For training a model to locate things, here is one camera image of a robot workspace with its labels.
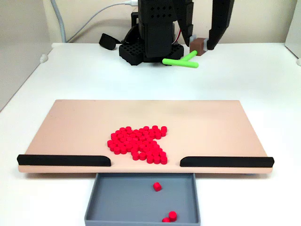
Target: green plastic stick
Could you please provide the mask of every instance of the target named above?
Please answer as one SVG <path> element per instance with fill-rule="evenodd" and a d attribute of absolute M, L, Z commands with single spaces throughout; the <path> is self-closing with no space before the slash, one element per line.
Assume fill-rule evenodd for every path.
<path fill-rule="evenodd" d="M 191 53 L 189 53 L 188 55 L 184 56 L 181 60 L 182 61 L 189 61 L 192 58 L 194 58 L 197 54 L 198 54 L 198 52 L 196 50 L 194 50 Z"/>
<path fill-rule="evenodd" d="M 176 65 L 176 66 L 182 66 L 182 67 L 198 68 L 198 63 L 190 62 L 190 61 L 183 61 L 183 60 L 163 59 L 162 63 L 165 65 Z"/>

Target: brown block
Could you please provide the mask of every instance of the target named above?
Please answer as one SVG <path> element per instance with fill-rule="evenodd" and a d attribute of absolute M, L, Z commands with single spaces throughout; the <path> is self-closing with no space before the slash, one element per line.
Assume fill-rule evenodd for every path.
<path fill-rule="evenodd" d="M 204 40 L 203 38 L 197 38 L 190 43 L 190 52 L 196 50 L 197 56 L 201 56 L 205 53 L 204 51 Z"/>

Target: white wall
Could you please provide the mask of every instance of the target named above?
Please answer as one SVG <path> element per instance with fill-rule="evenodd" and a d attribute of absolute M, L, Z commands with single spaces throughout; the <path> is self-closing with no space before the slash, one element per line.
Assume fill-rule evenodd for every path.
<path fill-rule="evenodd" d="M 71 37 L 97 10 L 124 0 L 56 0 L 67 37 Z M 194 0 L 194 33 L 207 37 L 211 28 L 212 0 Z M 284 42 L 297 0 L 235 0 L 224 43 Z M 50 0 L 44 0 L 52 42 L 61 42 Z M 74 42 L 96 43 L 107 33 L 123 39 L 130 28 L 131 6 L 115 6 L 91 21 Z"/>
<path fill-rule="evenodd" d="M 0 111 L 51 50 L 42 0 L 0 0 Z"/>
<path fill-rule="evenodd" d="M 301 0 L 298 0 L 286 42 L 288 47 L 298 58 L 301 58 Z"/>

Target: wooden board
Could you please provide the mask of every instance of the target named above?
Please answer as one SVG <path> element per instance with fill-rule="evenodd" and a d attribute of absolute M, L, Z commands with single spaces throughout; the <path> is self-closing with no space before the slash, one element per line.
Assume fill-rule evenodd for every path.
<path fill-rule="evenodd" d="M 107 147 L 120 127 L 167 126 L 167 165 L 133 161 Z M 20 172 L 270 173 L 270 168 L 180 167 L 186 156 L 267 157 L 239 101 L 56 100 L 25 154 L 104 155 L 110 167 L 19 165 Z"/>

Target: white tabletop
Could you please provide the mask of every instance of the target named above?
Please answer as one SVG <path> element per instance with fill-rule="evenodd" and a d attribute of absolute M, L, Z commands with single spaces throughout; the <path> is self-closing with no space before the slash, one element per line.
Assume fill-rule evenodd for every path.
<path fill-rule="evenodd" d="M 283 44 L 220 44 L 198 69 L 131 66 L 98 44 L 55 44 L 0 113 L 0 225 L 83 226 L 95 174 L 23 174 L 26 151 L 56 99 L 241 101 L 270 175 L 198 175 L 202 226 L 297 225 L 301 203 L 301 67 Z"/>

